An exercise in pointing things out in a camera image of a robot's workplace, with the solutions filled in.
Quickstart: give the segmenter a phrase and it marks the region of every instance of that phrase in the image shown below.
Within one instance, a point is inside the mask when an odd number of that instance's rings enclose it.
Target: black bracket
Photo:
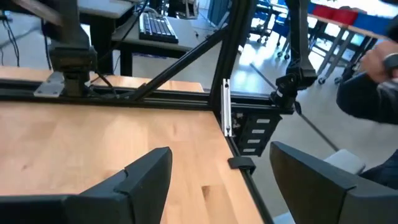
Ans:
[[[253,174],[256,170],[256,165],[254,165],[253,160],[249,157],[234,157],[228,159],[228,164],[231,169],[249,170],[250,174]]]

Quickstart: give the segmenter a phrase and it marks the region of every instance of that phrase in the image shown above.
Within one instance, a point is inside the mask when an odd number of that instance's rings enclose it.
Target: person's arm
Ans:
[[[377,83],[365,73],[343,80],[336,102],[342,111],[356,118],[398,124],[398,114],[393,108],[393,103],[398,102],[377,91]]]

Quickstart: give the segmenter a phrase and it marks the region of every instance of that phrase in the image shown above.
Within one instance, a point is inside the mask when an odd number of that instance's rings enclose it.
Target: keyboard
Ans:
[[[151,12],[144,12],[139,17],[139,38],[140,40],[178,43],[178,37],[167,18]]]

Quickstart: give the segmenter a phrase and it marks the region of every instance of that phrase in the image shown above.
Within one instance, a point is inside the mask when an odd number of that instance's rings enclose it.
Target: floor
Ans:
[[[30,21],[31,24],[27,25],[25,21]],[[26,34],[17,41],[21,66],[46,69],[44,38],[37,30],[29,32],[36,24],[37,21],[31,17],[15,15],[11,26],[15,33]],[[200,40],[204,40],[206,35],[213,32],[203,15],[197,21],[192,21],[192,25]],[[5,33],[0,27],[0,43],[7,42]],[[256,39],[257,37],[252,36],[242,54],[236,57],[231,76],[233,93],[270,93],[275,80],[285,74],[288,61],[276,57],[276,52],[279,51],[276,48],[277,36],[272,35],[266,46],[258,44]],[[16,58],[12,45],[6,45],[2,51],[4,65],[15,66]],[[219,51],[220,45],[213,47],[173,77],[173,80],[200,82],[204,89],[209,89]],[[114,62],[118,56],[119,52],[115,52]],[[318,54],[310,54],[310,60],[316,69],[322,59]],[[176,59],[172,58],[134,56],[133,76],[153,78],[175,61]],[[335,103],[337,86],[333,83],[334,77],[341,75],[342,71],[342,68],[336,68],[324,85],[315,83],[307,90],[301,91],[297,99],[302,105],[303,116],[296,113],[283,116],[271,141],[284,142],[320,159],[332,155],[336,149],[348,149],[362,158],[367,168],[370,168],[382,163],[395,151],[398,138],[394,136],[398,127],[364,121],[344,114]],[[118,63],[115,73],[119,73]],[[274,217],[286,212],[287,207],[274,180],[268,152],[269,146],[261,157],[253,158],[257,165],[253,178]]]

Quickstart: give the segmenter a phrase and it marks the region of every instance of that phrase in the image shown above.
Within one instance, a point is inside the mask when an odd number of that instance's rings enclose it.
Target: red object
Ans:
[[[346,9],[338,9],[331,19],[342,24],[353,25],[356,18],[358,18],[358,12]]]
[[[312,14],[314,16],[319,16],[325,19],[332,19],[336,11],[337,9],[334,9],[332,7],[327,7],[317,4],[314,10],[312,11]]]

